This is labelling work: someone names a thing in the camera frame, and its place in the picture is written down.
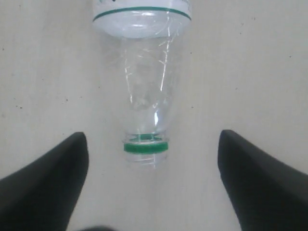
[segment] bottle label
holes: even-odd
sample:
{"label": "bottle label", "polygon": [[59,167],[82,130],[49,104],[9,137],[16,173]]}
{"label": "bottle label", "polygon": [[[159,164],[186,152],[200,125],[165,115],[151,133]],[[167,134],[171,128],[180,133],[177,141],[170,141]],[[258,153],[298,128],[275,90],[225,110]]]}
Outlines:
{"label": "bottle label", "polygon": [[191,19],[189,0],[93,0],[94,19],[123,11],[166,11]]}

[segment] clear plastic bottle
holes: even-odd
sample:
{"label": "clear plastic bottle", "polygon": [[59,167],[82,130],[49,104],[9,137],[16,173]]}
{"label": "clear plastic bottle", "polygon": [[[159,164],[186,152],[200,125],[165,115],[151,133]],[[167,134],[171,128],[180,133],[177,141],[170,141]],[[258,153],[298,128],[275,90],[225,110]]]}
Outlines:
{"label": "clear plastic bottle", "polygon": [[155,167],[167,157],[175,112],[188,0],[93,0],[102,38],[105,91],[125,130],[130,162]]}

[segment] white label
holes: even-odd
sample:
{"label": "white label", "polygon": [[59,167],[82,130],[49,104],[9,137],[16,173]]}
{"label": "white label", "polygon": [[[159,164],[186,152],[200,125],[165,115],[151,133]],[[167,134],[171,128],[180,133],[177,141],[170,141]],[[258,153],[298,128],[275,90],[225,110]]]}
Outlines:
{"label": "white label", "polygon": [[94,17],[99,14],[131,7],[158,7],[180,11],[191,17],[189,0],[93,0]]}

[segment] plastic bottle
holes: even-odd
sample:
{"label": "plastic bottle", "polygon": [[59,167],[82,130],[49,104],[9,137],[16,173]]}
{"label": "plastic bottle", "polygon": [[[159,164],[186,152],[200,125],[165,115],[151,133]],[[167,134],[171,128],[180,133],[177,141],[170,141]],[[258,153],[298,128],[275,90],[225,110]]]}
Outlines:
{"label": "plastic bottle", "polygon": [[130,162],[155,167],[168,150],[181,76],[189,0],[93,0],[105,91],[126,136]]}

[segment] floor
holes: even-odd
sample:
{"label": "floor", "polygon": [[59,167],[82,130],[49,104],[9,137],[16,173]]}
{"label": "floor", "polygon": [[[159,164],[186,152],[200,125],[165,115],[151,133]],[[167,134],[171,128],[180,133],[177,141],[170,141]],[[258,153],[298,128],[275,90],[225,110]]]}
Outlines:
{"label": "floor", "polygon": [[127,167],[105,104],[90,0],[0,0],[0,178],[75,131],[90,169],[69,231],[239,231],[219,178],[233,129],[308,173],[308,1],[193,0],[168,160]]}

